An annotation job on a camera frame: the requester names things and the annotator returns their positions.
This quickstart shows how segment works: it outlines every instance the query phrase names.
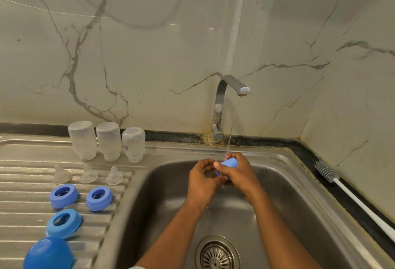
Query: running water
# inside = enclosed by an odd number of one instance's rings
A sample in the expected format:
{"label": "running water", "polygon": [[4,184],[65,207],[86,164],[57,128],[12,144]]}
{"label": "running water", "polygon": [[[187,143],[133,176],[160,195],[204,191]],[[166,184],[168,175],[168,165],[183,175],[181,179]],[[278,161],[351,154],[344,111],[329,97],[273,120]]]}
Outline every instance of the running water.
{"label": "running water", "polygon": [[236,120],[237,108],[239,107],[241,97],[242,97],[242,96],[240,96],[239,102],[237,103],[236,110],[235,110],[235,113],[234,113],[234,115],[233,115],[232,125],[230,126],[230,134],[229,134],[229,138],[228,138],[228,146],[227,146],[227,148],[226,148],[226,153],[225,153],[224,161],[227,160],[227,156],[228,156],[228,153],[229,153],[229,146],[230,146],[230,139],[232,138],[233,124],[235,123],[235,120]]}

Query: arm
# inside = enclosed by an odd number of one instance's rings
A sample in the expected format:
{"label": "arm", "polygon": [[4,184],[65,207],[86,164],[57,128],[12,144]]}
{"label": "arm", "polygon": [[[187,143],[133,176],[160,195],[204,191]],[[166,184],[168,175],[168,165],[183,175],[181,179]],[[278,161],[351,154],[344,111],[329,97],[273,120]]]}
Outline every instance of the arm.
{"label": "arm", "polygon": [[240,153],[230,153],[239,166],[231,168],[214,163],[214,167],[222,174],[229,176],[253,206],[256,220],[272,269],[320,269],[318,263],[299,243],[294,234],[282,220],[258,181],[250,163]]}
{"label": "arm", "polygon": [[213,199],[216,188],[225,180],[222,176],[205,177],[204,173],[212,169],[213,163],[213,159],[205,159],[193,167],[189,174],[188,194],[184,204],[136,266],[145,269],[184,267],[196,224]]}

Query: marble tile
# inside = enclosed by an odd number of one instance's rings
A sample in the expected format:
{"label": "marble tile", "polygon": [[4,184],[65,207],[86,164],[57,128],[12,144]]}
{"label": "marble tile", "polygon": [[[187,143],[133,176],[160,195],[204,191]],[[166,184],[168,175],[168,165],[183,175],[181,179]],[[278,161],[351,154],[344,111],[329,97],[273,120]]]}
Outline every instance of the marble tile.
{"label": "marble tile", "polygon": [[0,0],[0,120],[300,136],[357,0]]}
{"label": "marble tile", "polygon": [[301,139],[395,218],[395,0],[370,1],[343,34]]}

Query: chrome faucet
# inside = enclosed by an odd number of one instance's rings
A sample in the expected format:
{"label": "chrome faucet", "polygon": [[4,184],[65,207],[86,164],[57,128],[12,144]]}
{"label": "chrome faucet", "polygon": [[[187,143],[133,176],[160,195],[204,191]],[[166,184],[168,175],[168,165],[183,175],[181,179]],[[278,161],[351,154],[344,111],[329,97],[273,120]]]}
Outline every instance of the chrome faucet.
{"label": "chrome faucet", "polygon": [[215,96],[213,124],[211,126],[210,138],[213,141],[221,141],[224,139],[224,133],[222,132],[221,127],[221,120],[222,109],[224,107],[225,91],[228,85],[231,86],[239,96],[246,96],[247,94],[251,94],[250,88],[240,82],[234,76],[227,74],[221,77],[217,88],[217,95]]}

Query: white brush handle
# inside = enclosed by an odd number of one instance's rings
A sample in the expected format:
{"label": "white brush handle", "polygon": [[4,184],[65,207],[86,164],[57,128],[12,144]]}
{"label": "white brush handle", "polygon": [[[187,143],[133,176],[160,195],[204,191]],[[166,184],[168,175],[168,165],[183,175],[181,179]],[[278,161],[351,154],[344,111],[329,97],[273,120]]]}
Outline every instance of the white brush handle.
{"label": "white brush handle", "polygon": [[387,223],[385,223],[379,216],[377,216],[374,212],[372,212],[371,209],[369,209],[362,201],[358,199],[346,186],[344,186],[337,178],[334,178],[333,181],[337,183],[337,185],[342,188],[344,192],[348,194],[348,196],[351,197],[352,200],[354,200],[368,215],[370,218],[373,219],[374,222],[377,223],[378,226],[381,227],[383,232],[385,232],[388,237],[391,238],[392,241],[395,242],[395,231],[394,229],[389,226]]}

